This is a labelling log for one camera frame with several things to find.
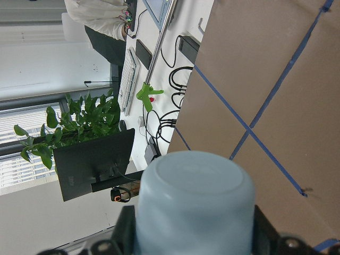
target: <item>person's arm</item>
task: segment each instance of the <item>person's arm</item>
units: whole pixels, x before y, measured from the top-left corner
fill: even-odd
[[[92,28],[94,31],[111,36],[114,39],[123,41],[126,39],[124,21],[119,18],[87,20],[83,24]]]

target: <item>black monitor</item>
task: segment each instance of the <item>black monitor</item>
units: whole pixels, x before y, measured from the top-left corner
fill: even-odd
[[[106,183],[125,175],[130,162],[134,129],[53,149],[63,200],[92,192],[95,183]]]

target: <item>keyboard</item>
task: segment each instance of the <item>keyboard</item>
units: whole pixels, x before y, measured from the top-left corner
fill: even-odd
[[[121,112],[123,112],[125,116],[128,116],[130,112],[139,68],[140,64],[134,48],[130,47],[125,52],[121,88],[118,94],[118,103],[121,107]]]

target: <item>blue tape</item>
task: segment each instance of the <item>blue tape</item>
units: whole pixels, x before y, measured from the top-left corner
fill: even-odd
[[[262,148],[262,150],[268,155],[268,157],[274,162],[274,164],[280,169],[280,171],[286,176],[286,178],[293,184],[297,191],[303,196],[307,197],[298,183],[294,178],[287,172],[287,170],[280,164],[280,162],[275,158],[275,156],[268,150],[268,148],[260,141],[260,139],[254,134],[251,128],[242,120],[239,114],[231,107],[227,100],[218,92],[218,90],[211,84],[207,77],[202,73],[202,71],[195,65],[194,68],[199,73],[199,75],[204,79],[206,84],[212,89],[212,91],[217,95],[217,97],[223,102],[223,104],[231,111],[234,117],[241,123],[241,125],[246,129],[246,131],[254,138],[257,144]]]
[[[180,131],[178,130],[178,128],[175,127],[175,130],[177,132],[177,134],[181,137],[182,141],[184,142],[185,146],[187,147],[188,150],[191,150],[191,148],[189,147],[189,145],[187,144],[186,140],[184,139],[183,135],[180,133]]]
[[[306,33],[306,35],[304,36],[302,42],[300,43],[300,45],[298,46],[298,48],[296,49],[295,53],[293,54],[291,60],[288,62],[288,64],[286,65],[285,69],[283,70],[282,74],[280,75],[280,77],[278,78],[277,82],[275,83],[274,87],[272,88],[272,90],[270,91],[269,95],[267,96],[265,102],[262,104],[261,108],[259,109],[259,111],[256,113],[254,119],[252,120],[252,122],[250,123],[249,127],[252,129],[255,127],[255,125],[257,124],[257,122],[259,121],[259,119],[261,118],[262,114],[264,113],[264,111],[266,110],[267,106],[269,105],[270,101],[272,100],[272,98],[274,97],[274,95],[276,94],[276,92],[279,90],[282,82],[284,81],[284,79],[287,77],[288,73],[290,72],[290,70],[292,69],[293,65],[296,63],[296,61],[298,60],[298,58],[300,57],[301,53],[303,52],[304,48],[307,45],[307,42],[314,30],[314,27],[316,26],[316,24],[318,23],[320,16],[323,12],[328,12],[329,8],[331,7],[333,3],[333,0],[326,0],[325,4],[323,5],[323,7],[320,8],[320,11],[317,15],[317,17],[315,18],[313,24],[311,25],[311,27],[309,28],[308,32]],[[232,160],[236,154],[238,153],[238,151],[240,150],[240,148],[242,147],[243,143],[245,142],[245,140],[248,137],[248,133],[246,132],[241,141],[239,142],[239,144],[237,144],[237,146],[235,147],[234,151],[232,152],[230,159]]]
[[[332,247],[334,244],[340,243],[339,239],[327,239],[322,243],[318,244],[314,247],[314,250],[321,252],[329,247]]]

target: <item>metal rod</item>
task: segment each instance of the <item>metal rod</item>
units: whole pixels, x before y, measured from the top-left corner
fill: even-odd
[[[157,58],[158,58],[160,49],[162,47],[162,43],[163,43],[163,40],[164,40],[164,37],[165,37],[166,30],[169,27],[170,19],[171,19],[173,12],[174,12],[176,2],[177,2],[177,0],[171,0],[169,8],[166,12],[165,20],[164,20],[163,26],[161,28],[157,43],[156,43],[154,55],[152,56],[152,59],[151,59],[150,68],[149,68],[147,77],[145,78],[145,84],[150,83],[150,79],[151,79],[152,73],[154,72],[155,65],[156,65],[156,62],[157,62]]]

